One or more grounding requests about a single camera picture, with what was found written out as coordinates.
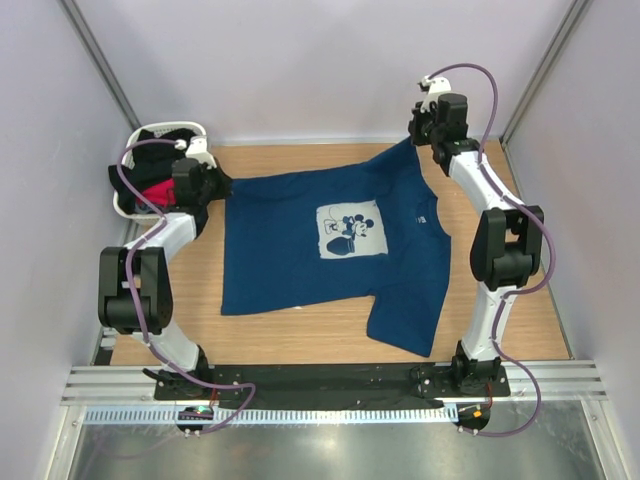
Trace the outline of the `blue t shirt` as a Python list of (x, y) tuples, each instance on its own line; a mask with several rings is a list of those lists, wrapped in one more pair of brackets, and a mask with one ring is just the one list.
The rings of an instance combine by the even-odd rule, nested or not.
[(429, 356), (451, 266), (437, 203), (409, 140), (357, 164), (235, 180), (222, 313), (370, 296), (367, 335)]

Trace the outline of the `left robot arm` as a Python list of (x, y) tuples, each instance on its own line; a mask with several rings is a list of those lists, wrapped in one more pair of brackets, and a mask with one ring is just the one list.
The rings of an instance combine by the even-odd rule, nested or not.
[(160, 210), (124, 175), (127, 189), (157, 214), (157, 222), (122, 247), (103, 249), (99, 259), (98, 317), (100, 323), (136, 337), (163, 368), (158, 382), (179, 380), (213, 389), (211, 370), (202, 347), (191, 341), (173, 318), (174, 302), (169, 263), (202, 234), (208, 206), (230, 196), (232, 179), (215, 163), (183, 158), (173, 163), (175, 203)]

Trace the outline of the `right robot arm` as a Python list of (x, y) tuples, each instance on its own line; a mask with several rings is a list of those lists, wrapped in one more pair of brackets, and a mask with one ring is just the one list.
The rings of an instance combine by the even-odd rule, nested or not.
[(516, 296), (540, 267), (544, 214), (514, 196), (468, 135), (468, 101), (458, 93), (428, 93), (415, 105), (409, 134), (428, 145), (434, 162), (455, 181), (479, 216), (469, 262), (478, 283), (472, 319), (451, 363), (425, 371), (424, 385), (447, 394), (480, 396), (503, 384), (499, 351)]

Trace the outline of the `pink t shirt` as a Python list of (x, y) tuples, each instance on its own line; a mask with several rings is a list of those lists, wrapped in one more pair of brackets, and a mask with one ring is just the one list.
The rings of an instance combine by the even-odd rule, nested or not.
[[(155, 184), (142, 192), (142, 195), (162, 212), (168, 212), (169, 209), (177, 204), (174, 193), (174, 181), (172, 179)], [(143, 201), (137, 199), (134, 204), (134, 212), (136, 214), (154, 214), (155, 211)]]

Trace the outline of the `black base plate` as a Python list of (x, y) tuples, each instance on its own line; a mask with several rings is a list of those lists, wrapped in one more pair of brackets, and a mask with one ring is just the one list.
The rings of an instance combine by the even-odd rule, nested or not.
[(438, 408), (444, 399), (508, 397), (506, 372), (458, 384), (449, 365), (434, 363), (219, 365), (205, 380), (252, 383), (250, 409), (291, 411)]

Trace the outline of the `aluminium frame rail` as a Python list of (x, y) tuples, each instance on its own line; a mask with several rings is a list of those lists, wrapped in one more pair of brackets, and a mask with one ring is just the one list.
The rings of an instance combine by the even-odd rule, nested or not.
[(495, 378), (454, 377), (450, 366), (431, 363), (343, 365), (218, 365), (211, 387), (148, 367), (76, 367), (62, 394), (65, 404), (200, 402), (217, 399), (238, 406), (241, 384), (256, 386), (254, 409), (355, 410), (413, 408), (422, 402), (495, 399), (545, 400), (605, 397), (591, 361), (533, 361), (519, 368), (504, 363)]

